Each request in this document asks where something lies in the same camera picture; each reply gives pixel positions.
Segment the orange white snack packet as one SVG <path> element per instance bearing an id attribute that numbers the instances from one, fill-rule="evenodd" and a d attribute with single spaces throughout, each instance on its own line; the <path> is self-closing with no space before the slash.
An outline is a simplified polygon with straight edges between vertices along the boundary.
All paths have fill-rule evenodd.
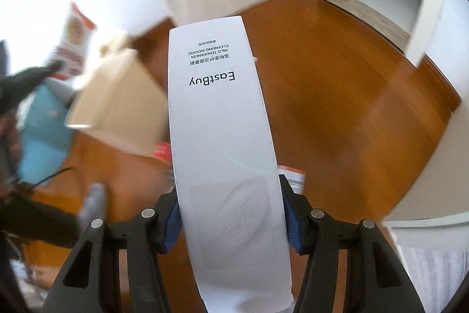
<path id="1" fill-rule="evenodd" d="M 59 43 L 48 60 L 48 63 L 61 62 L 60 69 L 52 75 L 53 78 L 67 81 L 83 74 L 91 36 L 95 29 L 96 24 L 72 2 Z"/>

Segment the white EastBuy carton box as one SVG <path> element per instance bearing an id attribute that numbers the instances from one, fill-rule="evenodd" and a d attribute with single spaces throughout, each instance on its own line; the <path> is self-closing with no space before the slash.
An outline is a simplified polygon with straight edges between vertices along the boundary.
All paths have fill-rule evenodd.
<path id="1" fill-rule="evenodd" d="M 192 271 L 209 312 L 293 303 L 277 158 L 239 16 L 169 35 L 169 128 Z"/>

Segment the beige plastic trash bin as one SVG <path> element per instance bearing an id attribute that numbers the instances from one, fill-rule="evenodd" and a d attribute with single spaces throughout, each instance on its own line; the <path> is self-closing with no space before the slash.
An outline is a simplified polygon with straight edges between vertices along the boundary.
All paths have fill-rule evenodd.
<path id="1" fill-rule="evenodd" d="M 66 126 L 124 153 L 151 157 L 168 130 L 169 105 L 162 87 L 137 51 L 111 55 L 78 92 Z"/>

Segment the teal storage box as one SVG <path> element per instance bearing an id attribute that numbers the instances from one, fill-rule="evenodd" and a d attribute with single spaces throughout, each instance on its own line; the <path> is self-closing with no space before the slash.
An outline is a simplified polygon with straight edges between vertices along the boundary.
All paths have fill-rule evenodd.
<path id="1" fill-rule="evenodd" d="M 38 87 L 21 129 L 20 181 L 39 184 L 60 169 L 73 138 L 73 130 L 65 126 L 67 113 L 46 85 Z"/>

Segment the grey left slipper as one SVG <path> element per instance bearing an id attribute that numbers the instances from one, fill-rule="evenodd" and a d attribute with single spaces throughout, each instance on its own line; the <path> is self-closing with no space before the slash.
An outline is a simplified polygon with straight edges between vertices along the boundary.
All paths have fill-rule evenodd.
<path id="1" fill-rule="evenodd" d="M 95 219 L 105 219 L 107 206 L 107 187 L 101 183 L 92 184 L 77 214 L 81 230 L 85 230 Z"/>

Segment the dark trouser leg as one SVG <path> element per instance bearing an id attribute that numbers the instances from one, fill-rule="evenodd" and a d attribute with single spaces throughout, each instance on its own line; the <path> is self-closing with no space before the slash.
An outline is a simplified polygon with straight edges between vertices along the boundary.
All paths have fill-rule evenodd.
<path id="1" fill-rule="evenodd" d="M 1 199 L 1 231 L 68 249 L 80 236 L 75 215 L 17 192 Z"/>

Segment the white pleated bed cover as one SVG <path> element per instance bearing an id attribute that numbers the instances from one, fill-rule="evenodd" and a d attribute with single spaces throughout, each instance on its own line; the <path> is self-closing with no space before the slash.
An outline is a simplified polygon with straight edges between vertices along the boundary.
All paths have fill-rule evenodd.
<path id="1" fill-rule="evenodd" d="M 442 312 L 468 272 L 468 252 L 398 246 L 410 280 L 426 312 Z"/>

